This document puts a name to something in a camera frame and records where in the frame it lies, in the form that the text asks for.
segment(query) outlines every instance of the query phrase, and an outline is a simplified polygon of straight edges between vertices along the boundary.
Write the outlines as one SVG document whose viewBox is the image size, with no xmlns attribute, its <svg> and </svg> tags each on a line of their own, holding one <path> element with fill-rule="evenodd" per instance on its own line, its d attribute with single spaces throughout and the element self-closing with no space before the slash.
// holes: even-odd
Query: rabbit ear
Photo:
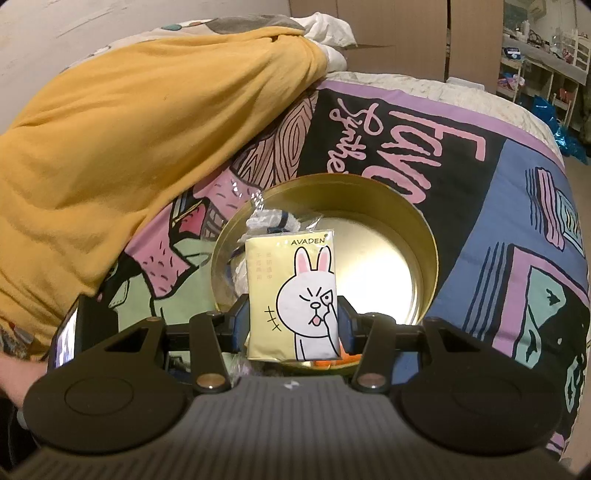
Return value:
<svg viewBox="0 0 591 480">
<path fill-rule="evenodd" d="M 329 247 L 322 247 L 318 252 L 318 270 L 323 272 L 330 271 L 330 262 L 332 260 Z"/>
<path fill-rule="evenodd" d="M 308 250 L 304 247 L 299 247 L 295 251 L 295 274 L 306 273 L 312 270 L 312 264 L 310 257 L 308 256 Z"/>
</svg>

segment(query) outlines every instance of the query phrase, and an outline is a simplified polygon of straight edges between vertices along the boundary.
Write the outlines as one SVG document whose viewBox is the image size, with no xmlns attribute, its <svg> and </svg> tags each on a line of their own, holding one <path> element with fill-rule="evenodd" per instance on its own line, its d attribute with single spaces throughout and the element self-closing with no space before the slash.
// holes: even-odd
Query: purple stripe border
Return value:
<svg viewBox="0 0 591 480">
<path fill-rule="evenodd" d="M 477 127 L 498 133 L 536 150 L 536 152 L 541 153 L 558 165 L 561 171 L 564 171 L 562 159 L 557 158 L 556 154 L 544 142 L 521 128 L 508 124 L 498 118 L 493 118 L 483 113 L 472 112 L 471 110 L 449 105 L 448 103 L 409 95 L 402 90 L 387 90 L 370 85 L 357 85 L 356 83 L 340 82 L 337 80 L 325 80 L 317 88 L 318 90 L 329 89 L 334 92 L 367 99 L 379 98 L 388 102 L 390 105 L 410 108 L 411 110 L 426 113 L 427 115 L 442 116 L 464 124 L 476 125 Z"/>
</svg>

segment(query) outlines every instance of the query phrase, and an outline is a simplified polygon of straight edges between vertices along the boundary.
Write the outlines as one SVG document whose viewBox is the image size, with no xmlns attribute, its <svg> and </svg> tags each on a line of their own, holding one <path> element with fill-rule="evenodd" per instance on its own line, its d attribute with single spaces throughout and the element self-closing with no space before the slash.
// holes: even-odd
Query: rabbit mouth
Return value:
<svg viewBox="0 0 591 480">
<path fill-rule="evenodd" d="M 320 326 L 320 324 L 322 323 L 322 318 L 320 318 L 318 315 L 314 315 L 312 317 L 312 319 L 308 322 L 309 324 L 313 324 L 315 327 Z"/>
</svg>

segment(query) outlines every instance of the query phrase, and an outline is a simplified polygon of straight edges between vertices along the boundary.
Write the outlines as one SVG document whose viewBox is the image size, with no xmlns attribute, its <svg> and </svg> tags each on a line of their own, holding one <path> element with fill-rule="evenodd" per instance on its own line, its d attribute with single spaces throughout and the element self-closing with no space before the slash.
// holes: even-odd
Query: patterned bed sheet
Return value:
<svg viewBox="0 0 591 480">
<path fill-rule="evenodd" d="M 154 34 L 199 28 L 185 22 Z M 587 365 L 579 220 L 550 130 L 488 93 L 400 75 L 330 74 L 136 234 L 98 299 L 118 312 L 121 328 L 152 315 L 184 323 L 214 309 L 210 259 L 224 224 L 253 192 L 321 172 L 382 181 L 422 211 L 440 254 L 428 314 L 564 392 L 564 416 L 547 446 L 560 456 Z M 416 356 L 404 355 L 394 380 L 417 369 Z"/>
</svg>

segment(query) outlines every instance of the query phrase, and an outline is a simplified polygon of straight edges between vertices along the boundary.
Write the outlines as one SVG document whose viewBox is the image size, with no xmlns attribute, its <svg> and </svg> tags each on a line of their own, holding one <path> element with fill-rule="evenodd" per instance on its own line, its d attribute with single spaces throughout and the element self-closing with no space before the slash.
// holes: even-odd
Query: small white logo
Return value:
<svg viewBox="0 0 591 480">
<path fill-rule="evenodd" d="M 283 386 L 288 390 L 293 390 L 295 388 L 298 388 L 300 386 L 300 383 L 296 382 L 295 380 L 291 380 L 289 383 L 284 383 Z"/>
</svg>

